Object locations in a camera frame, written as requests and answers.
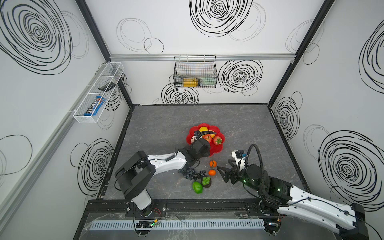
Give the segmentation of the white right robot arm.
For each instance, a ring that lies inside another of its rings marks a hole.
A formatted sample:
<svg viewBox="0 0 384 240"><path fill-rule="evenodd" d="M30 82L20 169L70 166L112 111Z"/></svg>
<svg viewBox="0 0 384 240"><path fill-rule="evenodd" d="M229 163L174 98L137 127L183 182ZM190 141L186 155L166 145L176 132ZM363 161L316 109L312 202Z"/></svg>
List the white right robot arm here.
<svg viewBox="0 0 384 240"><path fill-rule="evenodd" d="M241 183L258 193L257 210L265 216L291 216L317 224L343 240L367 240L365 210L359 204L338 204L310 194L286 181L269 177L257 165L218 167L224 182Z"/></svg>

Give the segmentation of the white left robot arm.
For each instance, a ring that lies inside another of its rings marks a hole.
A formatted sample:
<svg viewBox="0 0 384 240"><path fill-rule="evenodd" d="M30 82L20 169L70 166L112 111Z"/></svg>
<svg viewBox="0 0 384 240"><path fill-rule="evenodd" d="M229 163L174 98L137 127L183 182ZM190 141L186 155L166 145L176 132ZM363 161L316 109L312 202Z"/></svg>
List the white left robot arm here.
<svg viewBox="0 0 384 240"><path fill-rule="evenodd" d="M153 176L173 171L187 170L201 158L210 156L210 143L199 138L191 145L164 155L136 152L115 172L116 184L125 199L133 202L140 211L148 210L152 198L146 190Z"/></svg>

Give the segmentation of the green fake mangosteen half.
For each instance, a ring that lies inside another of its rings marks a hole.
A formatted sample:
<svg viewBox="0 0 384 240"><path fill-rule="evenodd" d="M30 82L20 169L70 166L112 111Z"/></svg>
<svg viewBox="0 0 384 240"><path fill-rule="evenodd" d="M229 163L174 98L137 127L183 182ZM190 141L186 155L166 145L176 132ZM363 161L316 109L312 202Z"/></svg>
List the green fake mangosteen half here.
<svg viewBox="0 0 384 240"><path fill-rule="evenodd" d="M210 177L203 177L201 179L201 184L204 188L209 188L212 184L212 180Z"/></svg>

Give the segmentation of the green fake pepper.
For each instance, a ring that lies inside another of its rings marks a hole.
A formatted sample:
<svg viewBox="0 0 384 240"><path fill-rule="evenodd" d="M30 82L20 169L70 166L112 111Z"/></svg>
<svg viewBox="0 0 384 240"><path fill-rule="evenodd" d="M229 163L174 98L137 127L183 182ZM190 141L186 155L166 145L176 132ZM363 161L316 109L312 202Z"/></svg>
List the green fake pepper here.
<svg viewBox="0 0 384 240"><path fill-rule="evenodd" d="M196 194L202 194L203 193L204 188L203 188L202 184L199 182L193 182L192 188Z"/></svg>

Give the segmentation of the red fake apple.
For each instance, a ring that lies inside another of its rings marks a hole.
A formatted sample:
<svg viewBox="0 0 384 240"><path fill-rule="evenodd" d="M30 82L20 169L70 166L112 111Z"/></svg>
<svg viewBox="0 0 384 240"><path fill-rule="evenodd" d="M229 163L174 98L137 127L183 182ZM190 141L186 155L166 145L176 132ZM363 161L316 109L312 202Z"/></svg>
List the red fake apple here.
<svg viewBox="0 0 384 240"><path fill-rule="evenodd" d="M204 135L203 139L205 139L206 141L208 141L210 143L212 141L212 136L211 135Z"/></svg>

